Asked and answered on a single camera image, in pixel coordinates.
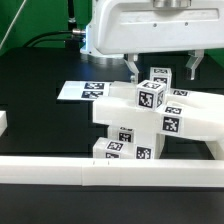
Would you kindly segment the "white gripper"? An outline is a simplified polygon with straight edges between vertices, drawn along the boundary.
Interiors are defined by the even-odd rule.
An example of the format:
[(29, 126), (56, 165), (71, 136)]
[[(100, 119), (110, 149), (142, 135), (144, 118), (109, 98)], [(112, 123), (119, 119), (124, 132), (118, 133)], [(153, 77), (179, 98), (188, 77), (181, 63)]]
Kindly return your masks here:
[(97, 0), (88, 40), (104, 55), (125, 54), (137, 83), (137, 53), (188, 51), (194, 80), (203, 49), (224, 47), (224, 0)]

